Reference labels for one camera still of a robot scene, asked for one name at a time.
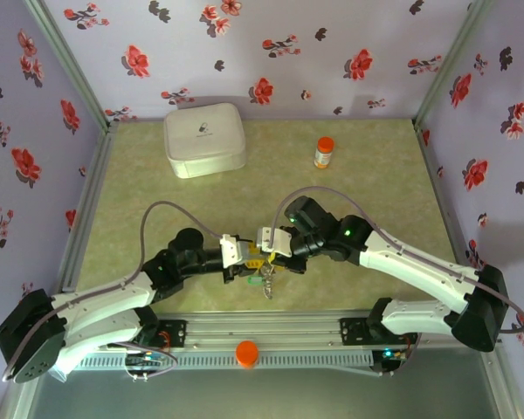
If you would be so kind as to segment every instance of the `floral wallpaper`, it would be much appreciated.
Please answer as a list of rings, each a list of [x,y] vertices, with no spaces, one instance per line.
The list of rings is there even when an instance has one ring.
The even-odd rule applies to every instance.
[[[58,283],[99,132],[23,2],[2,0],[0,323],[24,295]],[[0,403],[4,367],[0,354]]]
[[[499,267],[524,309],[524,0],[495,2],[444,91],[423,140],[447,216],[463,232],[462,256]],[[505,327],[522,324],[509,310]],[[524,333],[503,344],[524,399]]]
[[[245,118],[410,118],[470,2],[45,0],[110,120],[221,101]]]

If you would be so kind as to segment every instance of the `orange button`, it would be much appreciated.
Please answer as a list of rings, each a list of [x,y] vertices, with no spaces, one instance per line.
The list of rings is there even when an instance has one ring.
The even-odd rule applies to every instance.
[[[259,349],[256,344],[250,340],[244,340],[237,345],[235,349],[237,361],[244,368],[252,368],[259,359]]]

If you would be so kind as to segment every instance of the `pill bottle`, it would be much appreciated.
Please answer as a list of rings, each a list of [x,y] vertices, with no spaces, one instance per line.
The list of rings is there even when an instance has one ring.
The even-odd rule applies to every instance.
[[[314,166],[317,168],[327,168],[330,163],[334,151],[334,140],[330,137],[322,137],[318,140],[316,145],[316,153],[314,154]]]

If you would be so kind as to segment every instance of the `orange cap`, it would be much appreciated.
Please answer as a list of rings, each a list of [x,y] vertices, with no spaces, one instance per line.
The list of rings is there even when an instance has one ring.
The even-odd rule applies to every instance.
[[[334,149],[334,140],[330,137],[322,137],[318,140],[317,147],[322,153],[330,153]]]
[[[237,361],[244,368],[252,368],[259,358],[259,349],[256,344],[250,340],[243,340],[235,349]]]

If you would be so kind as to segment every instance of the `green table surface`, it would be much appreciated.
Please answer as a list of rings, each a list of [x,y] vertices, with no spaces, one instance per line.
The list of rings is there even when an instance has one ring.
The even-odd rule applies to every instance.
[[[355,199],[390,234],[407,244],[453,260],[451,246],[410,120],[246,120],[247,163],[238,170],[193,179],[177,178],[165,155],[162,122],[120,124],[78,290],[103,285],[134,271],[143,211],[170,200],[218,233],[255,239],[279,202],[295,189],[323,185]],[[316,141],[335,139],[330,166],[313,164]],[[355,211],[326,192],[308,194],[337,218]],[[280,216],[280,224],[286,224]],[[146,226],[146,258],[193,223],[170,207],[155,208]],[[218,242],[206,237],[205,247]],[[428,299],[378,271],[327,257],[309,260],[307,272],[280,272],[273,299],[260,286],[221,275],[189,278],[184,289],[154,305],[158,313],[236,310],[370,308],[381,297]]]

